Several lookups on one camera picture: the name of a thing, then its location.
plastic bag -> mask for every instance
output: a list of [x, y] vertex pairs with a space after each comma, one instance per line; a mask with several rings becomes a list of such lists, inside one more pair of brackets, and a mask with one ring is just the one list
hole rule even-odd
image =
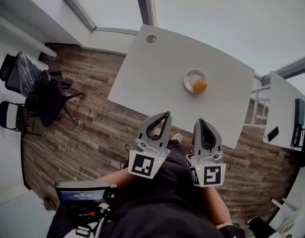
[[43, 62], [31, 59], [23, 52], [19, 52], [15, 62], [19, 75], [20, 94], [24, 97], [35, 89], [42, 78], [42, 71], [48, 70], [48, 65]]

window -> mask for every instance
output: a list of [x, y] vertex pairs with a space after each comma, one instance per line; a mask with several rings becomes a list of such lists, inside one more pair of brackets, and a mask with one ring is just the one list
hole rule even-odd
[[150, 0], [64, 0], [90, 31], [137, 34], [152, 25]]

wood laminate flooring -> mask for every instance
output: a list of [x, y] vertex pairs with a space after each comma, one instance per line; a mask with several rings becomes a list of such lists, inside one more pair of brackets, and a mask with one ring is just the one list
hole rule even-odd
[[[37, 119], [35, 129], [42, 136], [27, 134], [25, 139], [94, 179], [119, 170], [128, 156], [125, 144], [132, 146], [139, 125], [147, 118], [107, 100], [125, 56], [75, 45], [48, 46], [58, 56], [54, 59], [44, 55], [42, 61], [73, 80], [68, 94], [83, 91], [87, 97], [67, 102], [73, 116], [80, 121], [78, 126], [62, 110], [60, 121], [48, 128]], [[259, 107], [258, 114], [261, 113], [262, 107]], [[253, 102], [250, 102], [246, 123], [250, 123], [252, 114]], [[192, 134], [173, 127], [170, 137], [178, 132], [184, 135], [182, 144], [189, 148]], [[236, 149], [223, 148], [227, 171], [224, 185], [218, 191], [232, 220], [244, 229], [247, 229], [247, 220], [254, 216], [265, 221], [270, 218], [276, 209], [271, 199], [281, 200], [296, 169], [294, 153], [267, 145], [262, 137], [262, 130], [243, 129]], [[58, 203], [56, 179], [88, 179], [26, 141], [23, 149], [26, 181], [41, 197], [49, 195]]]

forearm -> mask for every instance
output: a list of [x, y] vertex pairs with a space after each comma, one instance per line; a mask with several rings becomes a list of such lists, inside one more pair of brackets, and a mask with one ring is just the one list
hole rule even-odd
[[137, 177], [138, 176], [128, 173], [128, 169], [122, 169], [97, 180], [108, 180], [110, 184], [116, 184], [117, 188], [121, 189], [130, 184], [132, 181], [135, 181]]
[[201, 192], [205, 202], [204, 211], [208, 219], [217, 228], [231, 225], [230, 213], [215, 187], [203, 187]]

orange fruit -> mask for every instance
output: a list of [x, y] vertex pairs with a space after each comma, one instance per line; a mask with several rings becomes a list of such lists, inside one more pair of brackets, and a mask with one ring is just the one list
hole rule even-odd
[[193, 90], [196, 93], [202, 93], [205, 91], [206, 87], [207, 87], [206, 81], [204, 79], [199, 79], [194, 83]]

